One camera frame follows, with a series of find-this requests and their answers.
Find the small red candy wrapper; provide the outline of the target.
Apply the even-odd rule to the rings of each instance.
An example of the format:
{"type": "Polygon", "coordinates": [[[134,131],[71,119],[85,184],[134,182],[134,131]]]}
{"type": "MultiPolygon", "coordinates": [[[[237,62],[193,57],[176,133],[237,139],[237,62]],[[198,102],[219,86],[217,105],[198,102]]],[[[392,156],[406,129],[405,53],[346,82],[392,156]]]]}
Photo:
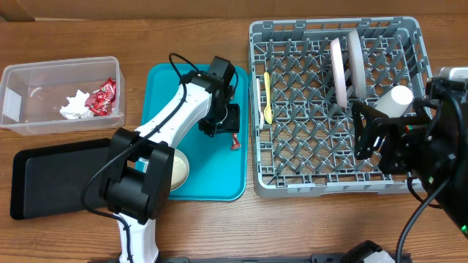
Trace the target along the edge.
{"type": "Polygon", "coordinates": [[[232,136],[231,150],[238,150],[241,147],[241,144],[238,140],[238,134],[232,133],[231,136],[232,136]]]}

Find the white plastic fork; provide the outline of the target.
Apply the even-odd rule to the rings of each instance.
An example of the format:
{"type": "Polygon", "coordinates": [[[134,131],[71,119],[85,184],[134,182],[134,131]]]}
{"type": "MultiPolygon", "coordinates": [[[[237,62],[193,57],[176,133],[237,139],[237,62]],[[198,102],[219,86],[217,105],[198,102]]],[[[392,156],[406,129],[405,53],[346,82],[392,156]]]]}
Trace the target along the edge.
{"type": "Polygon", "coordinates": [[[265,124],[265,119],[263,112],[261,110],[261,84],[260,84],[260,78],[256,78],[256,90],[257,90],[257,109],[258,109],[258,115],[259,115],[259,130],[263,129],[263,126],[265,124]]]}

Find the white cup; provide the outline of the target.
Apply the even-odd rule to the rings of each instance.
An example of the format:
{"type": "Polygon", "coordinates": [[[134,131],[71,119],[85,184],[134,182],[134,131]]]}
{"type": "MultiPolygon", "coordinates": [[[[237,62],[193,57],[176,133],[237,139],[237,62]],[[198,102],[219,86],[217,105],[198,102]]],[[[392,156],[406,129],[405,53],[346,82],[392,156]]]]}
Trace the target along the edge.
{"type": "Polygon", "coordinates": [[[399,118],[405,113],[413,99],[413,92],[408,87],[398,85],[377,100],[375,109],[389,118],[399,118]]]}

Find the yellow plastic spoon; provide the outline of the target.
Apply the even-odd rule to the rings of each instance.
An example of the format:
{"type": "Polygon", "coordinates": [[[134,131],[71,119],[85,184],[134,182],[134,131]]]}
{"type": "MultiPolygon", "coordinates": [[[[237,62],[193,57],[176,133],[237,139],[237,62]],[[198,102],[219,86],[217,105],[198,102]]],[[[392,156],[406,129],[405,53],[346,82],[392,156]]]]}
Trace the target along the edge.
{"type": "Polygon", "coordinates": [[[265,95],[266,95],[266,105],[263,112],[265,122],[272,124],[273,122],[273,113],[271,109],[271,79],[268,72],[265,72],[264,75],[264,85],[265,85],[265,95]]]}

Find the pink plate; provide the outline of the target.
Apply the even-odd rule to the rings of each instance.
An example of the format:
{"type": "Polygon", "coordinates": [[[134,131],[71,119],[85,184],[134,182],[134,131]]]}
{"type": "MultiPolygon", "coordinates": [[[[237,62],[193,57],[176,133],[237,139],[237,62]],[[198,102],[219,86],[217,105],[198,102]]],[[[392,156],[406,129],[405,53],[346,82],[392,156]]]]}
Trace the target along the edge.
{"type": "Polygon", "coordinates": [[[341,54],[341,45],[338,38],[330,43],[333,81],[338,106],[347,108],[347,87],[344,74],[344,65],[341,54]]]}

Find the grey plate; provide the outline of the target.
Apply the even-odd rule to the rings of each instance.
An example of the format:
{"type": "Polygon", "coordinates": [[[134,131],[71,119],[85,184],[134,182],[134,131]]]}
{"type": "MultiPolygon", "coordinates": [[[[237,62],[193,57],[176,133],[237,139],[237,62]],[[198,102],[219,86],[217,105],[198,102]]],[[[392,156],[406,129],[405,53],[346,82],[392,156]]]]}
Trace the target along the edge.
{"type": "Polygon", "coordinates": [[[347,35],[347,51],[352,73],[352,85],[355,95],[360,99],[366,98],[366,73],[363,64],[363,52],[360,37],[356,30],[347,35]]]}

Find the red snack wrapper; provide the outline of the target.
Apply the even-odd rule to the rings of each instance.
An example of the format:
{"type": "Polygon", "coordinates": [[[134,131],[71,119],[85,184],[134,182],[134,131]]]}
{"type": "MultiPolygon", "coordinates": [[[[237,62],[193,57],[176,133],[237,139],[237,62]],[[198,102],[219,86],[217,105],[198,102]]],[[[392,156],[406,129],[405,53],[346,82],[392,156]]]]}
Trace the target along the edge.
{"type": "Polygon", "coordinates": [[[97,92],[90,95],[85,101],[85,106],[97,116],[110,115],[116,103],[116,81],[108,78],[99,87],[97,92]]]}

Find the white tissue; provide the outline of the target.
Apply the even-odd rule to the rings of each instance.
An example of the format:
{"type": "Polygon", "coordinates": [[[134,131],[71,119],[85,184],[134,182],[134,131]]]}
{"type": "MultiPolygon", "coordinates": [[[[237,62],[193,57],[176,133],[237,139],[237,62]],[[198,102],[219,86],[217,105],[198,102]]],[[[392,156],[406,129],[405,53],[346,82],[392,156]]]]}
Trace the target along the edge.
{"type": "Polygon", "coordinates": [[[83,93],[81,90],[77,90],[74,97],[67,97],[69,104],[65,107],[61,107],[59,110],[60,114],[69,120],[93,117],[94,113],[86,106],[86,100],[89,97],[89,93],[83,93]]]}

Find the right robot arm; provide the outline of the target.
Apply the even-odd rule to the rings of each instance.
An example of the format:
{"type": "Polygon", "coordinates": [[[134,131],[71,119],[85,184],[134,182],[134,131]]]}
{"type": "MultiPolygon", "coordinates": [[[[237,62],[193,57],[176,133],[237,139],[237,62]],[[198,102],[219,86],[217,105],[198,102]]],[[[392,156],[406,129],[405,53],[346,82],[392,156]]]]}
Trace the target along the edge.
{"type": "Polygon", "coordinates": [[[409,172],[407,185],[417,178],[427,193],[399,236],[396,262],[402,262],[404,241],[432,201],[467,233],[467,68],[441,68],[412,107],[414,116],[392,118],[361,102],[352,106],[355,157],[367,159],[378,150],[383,173],[409,172]]]}

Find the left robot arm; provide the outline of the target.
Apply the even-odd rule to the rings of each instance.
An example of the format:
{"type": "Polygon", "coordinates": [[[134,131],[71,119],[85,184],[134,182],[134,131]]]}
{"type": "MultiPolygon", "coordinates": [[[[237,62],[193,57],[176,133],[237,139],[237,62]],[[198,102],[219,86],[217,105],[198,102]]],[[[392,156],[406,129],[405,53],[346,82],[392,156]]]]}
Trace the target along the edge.
{"type": "Polygon", "coordinates": [[[118,262],[158,262],[156,218],[167,201],[176,148],[193,126],[213,137],[240,130],[241,110],[230,100],[238,79],[235,67],[214,57],[208,69],[196,66],[179,75],[176,95],[150,121],[130,131],[120,128],[110,139],[105,165],[92,176],[99,179],[99,196],[108,211],[80,201],[88,212],[118,222],[121,254],[118,262]]]}

